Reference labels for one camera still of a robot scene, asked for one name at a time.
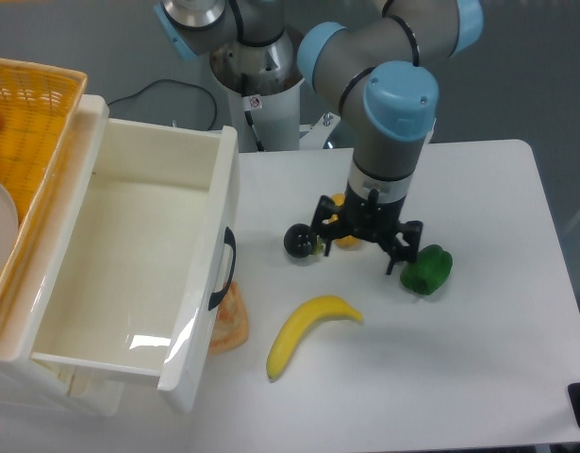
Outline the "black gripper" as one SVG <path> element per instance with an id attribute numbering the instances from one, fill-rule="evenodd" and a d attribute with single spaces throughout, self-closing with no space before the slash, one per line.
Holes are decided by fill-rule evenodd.
<path id="1" fill-rule="evenodd" d="M 322 195 L 314 210 L 310 229 L 323 244 L 323 255 L 329 256 L 332 242 L 351 235 L 359 240 L 384 245 L 389 255 L 386 274 L 392 274 L 399 262 L 416 261 L 423 233 L 421 221 L 400 222 L 399 216 L 405 199 L 391 203 L 381 202 L 381 192 L 373 190 L 363 199 L 347 187 L 343 205 Z"/>

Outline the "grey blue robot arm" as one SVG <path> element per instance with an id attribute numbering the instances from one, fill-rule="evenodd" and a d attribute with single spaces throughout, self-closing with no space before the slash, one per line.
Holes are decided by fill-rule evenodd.
<path id="1" fill-rule="evenodd" d="M 156 4 L 182 59 L 208 55 L 244 149 L 299 143 L 302 84 L 356 133 L 344 202 L 321 197 L 311 223 L 285 234 L 296 259 L 347 237 L 379 245 L 391 263 L 417 258 L 423 225 L 400 214 L 436 120 L 439 85 L 427 65 L 475 43 L 483 11 L 476 1 L 384 1 L 379 10 L 379 19 L 357 31 L 327 22 L 300 34 L 286 24 L 279 1 Z"/>

